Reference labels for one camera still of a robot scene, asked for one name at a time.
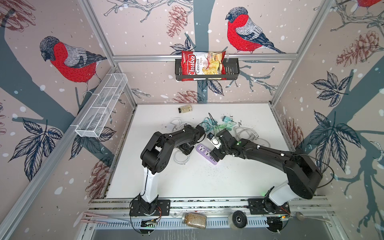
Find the purple power strip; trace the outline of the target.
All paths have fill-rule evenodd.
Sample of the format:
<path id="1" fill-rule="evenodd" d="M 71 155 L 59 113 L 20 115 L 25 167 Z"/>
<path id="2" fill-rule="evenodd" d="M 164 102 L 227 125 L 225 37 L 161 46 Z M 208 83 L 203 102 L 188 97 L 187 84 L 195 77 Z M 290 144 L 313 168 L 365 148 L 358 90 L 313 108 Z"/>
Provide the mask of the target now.
<path id="1" fill-rule="evenodd" d="M 197 149 L 196 151 L 202 156 L 204 157 L 206 160 L 208 160 L 211 164 L 213 165 L 217 165 L 217 161 L 215 161 L 215 159 L 211 156 L 211 150 L 208 149 L 206 146 L 204 146 L 203 144 L 199 144 L 197 146 Z"/>

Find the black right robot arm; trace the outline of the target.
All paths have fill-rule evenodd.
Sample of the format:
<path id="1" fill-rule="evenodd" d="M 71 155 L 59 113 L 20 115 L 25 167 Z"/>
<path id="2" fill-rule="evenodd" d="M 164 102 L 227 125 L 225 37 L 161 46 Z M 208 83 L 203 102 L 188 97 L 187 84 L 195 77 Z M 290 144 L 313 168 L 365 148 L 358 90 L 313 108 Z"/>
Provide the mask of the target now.
<path id="1" fill-rule="evenodd" d="M 262 200 L 262 209 L 268 214 L 275 214 L 280 207 L 295 198 L 311 200 L 323 178 L 314 161 L 298 151 L 280 151 L 247 139 L 236 140 L 227 130 L 210 133 L 208 139 L 215 147 L 211 156 L 216 162 L 225 156 L 233 156 L 261 162 L 287 175 L 287 180 L 277 187 L 271 187 Z"/>

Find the white charger plug adapter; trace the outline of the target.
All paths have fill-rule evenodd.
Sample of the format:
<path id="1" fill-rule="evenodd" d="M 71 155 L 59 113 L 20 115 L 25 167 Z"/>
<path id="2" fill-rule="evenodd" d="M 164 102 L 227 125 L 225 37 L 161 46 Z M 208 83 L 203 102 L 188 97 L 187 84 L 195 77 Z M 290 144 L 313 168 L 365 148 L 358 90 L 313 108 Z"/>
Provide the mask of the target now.
<path id="1" fill-rule="evenodd" d="M 176 129 L 176 126 L 175 126 L 174 124 L 172 124 L 172 123 L 168 123 L 168 124 L 166 125 L 166 129 L 167 129 L 168 131 L 170 131 L 170 132 L 173 132 L 173 131 Z"/>

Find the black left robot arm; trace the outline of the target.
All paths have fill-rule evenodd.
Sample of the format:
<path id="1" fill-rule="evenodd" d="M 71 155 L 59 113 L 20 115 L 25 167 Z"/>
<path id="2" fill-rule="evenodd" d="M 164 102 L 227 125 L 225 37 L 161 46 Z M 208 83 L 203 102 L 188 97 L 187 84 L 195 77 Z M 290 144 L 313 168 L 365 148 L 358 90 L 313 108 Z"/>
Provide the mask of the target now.
<path id="1" fill-rule="evenodd" d="M 173 133 L 153 134 L 140 156 L 144 167 L 144 183 L 138 201 L 145 214 L 150 215 L 156 210 L 159 174 L 168 165 L 173 150 L 178 148 L 182 154 L 188 156 L 204 135 L 205 130 L 202 126 L 193 127 L 188 124 Z"/>

